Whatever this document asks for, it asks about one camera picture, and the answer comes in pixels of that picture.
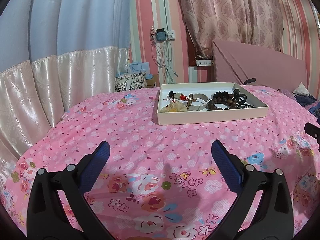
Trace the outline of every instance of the blue gripper pad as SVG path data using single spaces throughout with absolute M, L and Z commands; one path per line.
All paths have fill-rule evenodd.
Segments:
M 211 154 L 230 190 L 237 194 L 241 193 L 244 165 L 239 158 L 228 153 L 219 140 L 212 143 Z
M 89 192 L 92 189 L 109 156 L 110 145 L 107 142 L 102 142 L 80 175 L 79 191 L 81 194 Z

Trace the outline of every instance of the green flower print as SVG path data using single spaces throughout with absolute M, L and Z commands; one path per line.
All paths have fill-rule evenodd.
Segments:
M 162 184 L 161 184 L 161 188 L 163 188 L 163 189 L 170 189 L 170 188 L 171 188 L 171 183 L 168 182 L 168 181 L 164 181 L 164 182 L 162 182 Z
M 19 181 L 19 173 L 17 173 L 16 171 L 14 173 L 11 173 L 11 177 L 14 183 Z

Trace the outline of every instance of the curtain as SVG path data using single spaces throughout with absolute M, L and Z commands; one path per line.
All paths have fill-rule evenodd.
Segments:
M 130 0 L 10 0 L 0 16 L 0 189 L 75 104 L 114 92 Z
M 180 0 L 199 57 L 212 57 L 212 40 L 280 51 L 283 18 L 278 0 Z

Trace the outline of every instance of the power outlet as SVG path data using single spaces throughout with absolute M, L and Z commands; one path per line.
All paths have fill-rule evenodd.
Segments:
M 211 59 L 197 59 L 197 66 L 211 66 Z
M 173 41 L 176 39 L 176 33 L 174 30 L 168 31 L 170 35 L 170 41 Z

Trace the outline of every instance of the striped wallpaper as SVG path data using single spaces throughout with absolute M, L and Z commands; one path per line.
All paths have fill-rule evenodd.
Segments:
M 320 42 L 316 21 L 309 0 L 279 0 L 284 17 L 283 52 L 307 64 L 308 89 L 320 98 Z M 153 75 L 159 71 L 153 62 L 150 29 L 175 30 L 172 45 L 172 72 L 174 82 L 207 82 L 210 67 L 189 67 L 186 28 L 178 0 L 131 0 L 131 60 L 150 63 Z M 164 71 L 160 69 L 157 85 L 166 83 Z

